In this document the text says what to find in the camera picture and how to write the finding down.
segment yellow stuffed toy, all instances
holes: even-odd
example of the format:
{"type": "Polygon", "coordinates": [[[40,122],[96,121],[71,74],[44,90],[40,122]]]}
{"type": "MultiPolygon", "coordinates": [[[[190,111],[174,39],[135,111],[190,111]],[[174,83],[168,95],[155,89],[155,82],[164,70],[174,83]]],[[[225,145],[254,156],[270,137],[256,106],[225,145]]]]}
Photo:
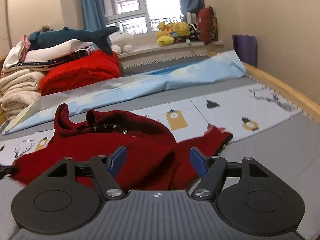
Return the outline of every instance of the yellow stuffed toy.
{"type": "Polygon", "coordinates": [[[169,23],[168,25],[166,25],[165,22],[160,22],[158,28],[157,44],[159,46],[171,45],[174,42],[181,41],[182,37],[190,36],[190,26],[186,22],[169,23]],[[174,40],[162,37],[173,37],[174,40]]]}
{"type": "Polygon", "coordinates": [[[174,44],[174,37],[170,37],[170,36],[161,36],[158,38],[157,40],[157,45],[158,46],[168,46],[174,44]]]}

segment dark red knit sweater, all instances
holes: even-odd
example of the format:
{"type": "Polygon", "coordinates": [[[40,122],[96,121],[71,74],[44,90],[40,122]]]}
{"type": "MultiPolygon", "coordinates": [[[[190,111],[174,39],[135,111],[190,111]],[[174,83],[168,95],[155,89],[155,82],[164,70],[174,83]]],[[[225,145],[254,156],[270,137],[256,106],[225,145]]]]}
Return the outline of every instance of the dark red knit sweater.
{"type": "MultiPolygon", "coordinates": [[[[87,112],[86,121],[69,120],[68,106],[60,105],[54,120],[55,133],[47,148],[18,158],[19,172],[12,177],[24,184],[32,182],[42,172],[66,156],[88,161],[92,156],[110,155],[119,146],[127,148],[127,161],[116,178],[120,187],[129,189],[187,189],[196,177],[189,152],[198,147],[205,155],[214,155],[232,135],[214,127],[206,135],[177,143],[172,133],[161,123],[126,111],[87,112]],[[116,124],[128,131],[119,133],[103,128],[116,124]]],[[[89,187],[90,178],[77,178],[89,187]]]]}

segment white blanket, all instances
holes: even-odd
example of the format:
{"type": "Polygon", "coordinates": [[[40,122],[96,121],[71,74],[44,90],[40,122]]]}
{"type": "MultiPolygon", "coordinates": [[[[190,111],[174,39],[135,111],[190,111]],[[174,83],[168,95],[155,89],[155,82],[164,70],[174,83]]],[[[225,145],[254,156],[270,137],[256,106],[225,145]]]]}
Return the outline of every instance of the white blanket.
{"type": "MultiPolygon", "coordinates": [[[[56,59],[65,55],[69,55],[78,49],[92,45],[92,42],[83,42],[80,40],[69,40],[59,45],[47,49],[31,50],[26,53],[26,58],[23,62],[43,62],[56,59]]],[[[17,64],[21,58],[21,53],[24,48],[23,41],[19,42],[17,46],[13,47],[7,58],[4,61],[2,73],[10,72],[11,66],[17,64]]]]}
{"type": "Polygon", "coordinates": [[[2,97],[1,107],[6,111],[7,119],[11,120],[40,96],[38,90],[9,91],[2,97]]]}
{"type": "Polygon", "coordinates": [[[25,90],[35,91],[40,88],[40,82],[45,77],[42,72],[19,70],[0,79],[0,102],[3,96],[10,92],[25,90]]]}

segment white plush toy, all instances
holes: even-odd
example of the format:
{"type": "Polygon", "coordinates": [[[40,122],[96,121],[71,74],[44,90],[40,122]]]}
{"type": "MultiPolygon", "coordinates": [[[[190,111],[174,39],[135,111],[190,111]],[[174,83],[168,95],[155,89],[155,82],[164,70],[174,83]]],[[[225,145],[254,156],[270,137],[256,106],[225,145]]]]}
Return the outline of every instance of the white plush toy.
{"type": "Polygon", "coordinates": [[[111,50],[118,55],[122,52],[130,52],[132,50],[132,41],[133,36],[130,33],[116,32],[111,36],[111,50]]]}

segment folded clothes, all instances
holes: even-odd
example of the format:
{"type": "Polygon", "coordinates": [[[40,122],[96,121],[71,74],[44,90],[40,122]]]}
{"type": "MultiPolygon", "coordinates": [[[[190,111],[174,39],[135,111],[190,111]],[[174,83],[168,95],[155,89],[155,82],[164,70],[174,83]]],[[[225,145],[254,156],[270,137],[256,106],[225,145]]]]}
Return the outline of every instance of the folded clothes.
{"type": "Polygon", "coordinates": [[[29,69],[19,70],[11,75],[0,79],[0,102],[2,97],[11,92],[24,90],[38,90],[40,82],[44,78],[44,74],[38,71],[30,71],[29,69]]]}
{"type": "Polygon", "coordinates": [[[111,57],[99,49],[51,70],[42,80],[40,92],[45,96],[116,77],[120,77],[117,54],[111,57]]]}
{"type": "Polygon", "coordinates": [[[11,120],[40,96],[41,94],[38,91],[9,91],[2,97],[1,107],[6,111],[7,119],[11,120]]]}
{"type": "Polygon", "coordinates": [[[25,69],[25,68],[28,68],[31,70],[37,70],[37,71],[50,71],[53,68],[55,68],[61,64],[64,64],[64,63],[67,63],[67,62],[70,62],[70,61],[73,61],[73,60],[76,60],[76,59],[79,59],[82,57],[86,57],[88,55],[91,55],[92,52],[94,52],[94,51],[95,51],[94,46],[87,46],[87,47],[78,49],[78,50],[76,50],[66,56],[58,57],[58,58],[48,60],[48,61],[20,62],[20,63],[14,64],[14,65],[11,65],[10,67],[3,68],[1,71],[1,77],[7,76],[17,70],[25,69]]]}
{"type": "Polygon", "coordinates": [[[27,50],[30,48],[30,41],[26,35],[23,35],[21,41],[15,46],[12,47],[3,63],[3,68],[5,66],[10,66],[17,64],[20,61],[23,61],[27,55],[27,50]]]}

